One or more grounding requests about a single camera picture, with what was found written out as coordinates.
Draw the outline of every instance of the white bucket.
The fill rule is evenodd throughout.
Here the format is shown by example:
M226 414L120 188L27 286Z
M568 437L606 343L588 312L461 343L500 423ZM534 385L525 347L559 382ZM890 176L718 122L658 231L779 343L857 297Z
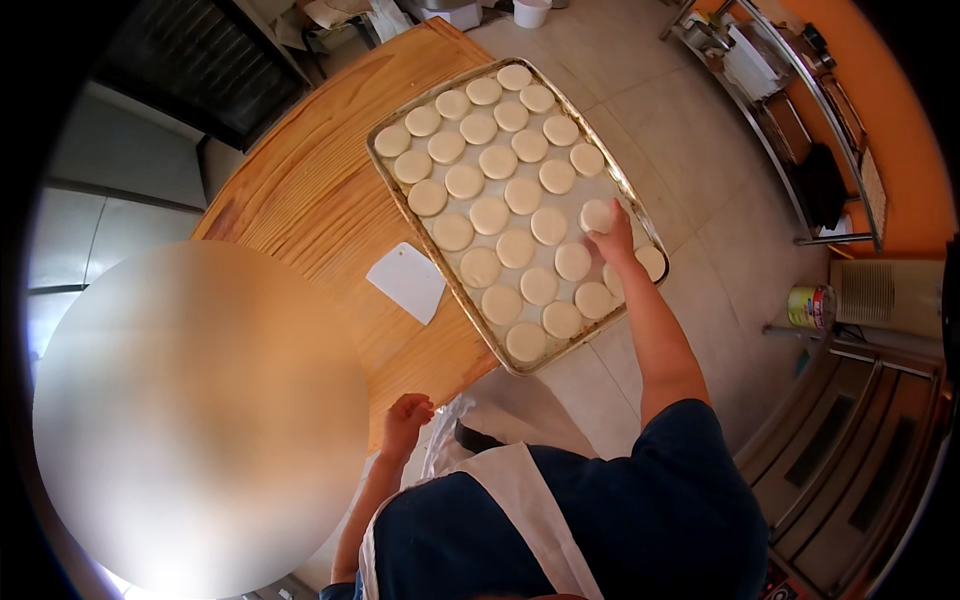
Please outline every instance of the white bucket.
M546 20L553 0L514 0L514 22L520 27L537 29Z

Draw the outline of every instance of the raw biscuit dough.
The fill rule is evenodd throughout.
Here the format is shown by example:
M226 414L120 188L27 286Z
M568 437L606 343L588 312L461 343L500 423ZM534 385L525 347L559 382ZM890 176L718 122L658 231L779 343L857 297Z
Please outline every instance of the raw biscuit dough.
M540 184L524 177L513 178L503 190L503 199L507 206L518 215L528 215L540 208L543 190Z
M539 360L546 352L546 334L536 323L518 323L507 332L507 351L521 363Z
M459 89L449 89L437 96L435 105L441 116L451 121L459 121L470 111L470 98Z
M470 222L481 235L494 235L507 226L510 208L494 196L485 196L470 207Z
M510 146L523 162L540 162L550 148L543 134L536 130L517 132L510 140Z
M552 271L534 267L520 278L520 293L531 304L546 306L557 299L560 280Z
M520 102L531 112L544 114L553 107L553 92L542 85L527 85L520 90Z
M603 171L606 161L603 153L596 146L589 144L577 144L570 151L570 163L580 175L584 177L596 177Z
M483 173L480 169L468 165L457 164L450 167L444 178L446 190L450 195L460 200L473 198L483 189Z
M530 218L530 230L544 246L556 246L566 237L566 217L558 208L545 206Z
M603 283L590 281L577 288L573 295L577 308L588 319L606 317L613 310L613 296Z
M505 88L517 91L523 89L533 81L534 76L522 64L508 64L496 72L496 80Z
M552 194L565 194L573 187L577 174L565 160L547 160L540 168L540 183Z
M474 248L460 259L460 279L475 288L490 287L500 277L500 259L489 248Z
M433 107L416 107L407 113L403 124L410 134L416 137L426 137L440 126L440 114Z
M640 261L643 268L647 270L647 275L650 276L651 281L656 281L663 277L663 272L666 271L666 261L663 260L663 254L657 250L656 246L639 248L634 252L634 256L636 256L636 260Z
M414 183L407 194L407 204L419 216L432 217L446 205L446 188L433 180Z
M557 273L567 281L579 281L590 272L593 260L583 244L563 244L553 257Z
M543 122L543 134L556 146L569 146L577 141L580 129L570 117L557 114Z
M462 250L473 241L473 226L463 215L441 215L433 222L433 241L447 252Z
M580 333L583 315L580 309L563 300L550 303L540 315L543 328L555 338L567 340Z
M396 158L394 174L404 183L414 184L424 180L433 171L433 160L419 150L408 150Z
M496 255L508 269L522 269L534 257L537 242L527 229L508 229L496 240Z
M504 132L519 132L527 126L530 111L519 102L501 102L493 109L493 118Z
M607 286L607 289L610 290L614 298L623 301L623 281L620 280L620 276L616 274L616 271L614 271L610 265L603 266L603 283Z
M467 142L458 132L436 132L426 144L426 151L438 164L453 164L464 153Z
M402 125L391 125L376 135L373 149L386 158L400 156L410 148L410 132Z
M494 285L487 288L480 299L480 310L487 319L498 325L510 324L516 321L523 310L523 300L520 294L512 287Z
M580 209L580 229L584 232L599 231L609 233L613 222L610 213L610 202L606 200L588 200Z
M506 146L490 146L480 153L480 170L492 180L504 180L516 171L516 153Z
M483 77L475 79L467 85L467 96L475 105L491 105L500 99L503 87L496 79Z
M460 122L460 133L471 144L486 144L496 135L496 121L488 114L472 114Z

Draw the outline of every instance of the wooden countertop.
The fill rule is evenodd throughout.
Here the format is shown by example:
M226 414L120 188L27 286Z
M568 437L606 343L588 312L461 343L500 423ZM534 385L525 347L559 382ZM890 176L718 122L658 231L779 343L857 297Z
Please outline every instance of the wooden countertop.
M446 403L499 363L448 288L423 326L366 281L400 242L422 250L373 167L367 134L434 85L492 60L439 17L364 54L276 124L192 236L266 252L335 295L367 374L370 453L400 395Z

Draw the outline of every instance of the can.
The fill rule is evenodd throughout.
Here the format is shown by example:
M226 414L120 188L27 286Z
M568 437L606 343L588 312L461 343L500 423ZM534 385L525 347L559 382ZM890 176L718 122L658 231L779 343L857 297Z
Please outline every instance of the can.
M790 323L810 329L829 329L836 322L836 295L828 285L797 286L786 299Z

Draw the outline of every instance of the can label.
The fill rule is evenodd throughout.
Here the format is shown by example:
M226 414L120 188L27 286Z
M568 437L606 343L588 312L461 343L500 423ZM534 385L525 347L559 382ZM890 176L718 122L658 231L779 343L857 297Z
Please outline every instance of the can label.
M786 301L790 323L810 329L824 328L824 288L795 287Z

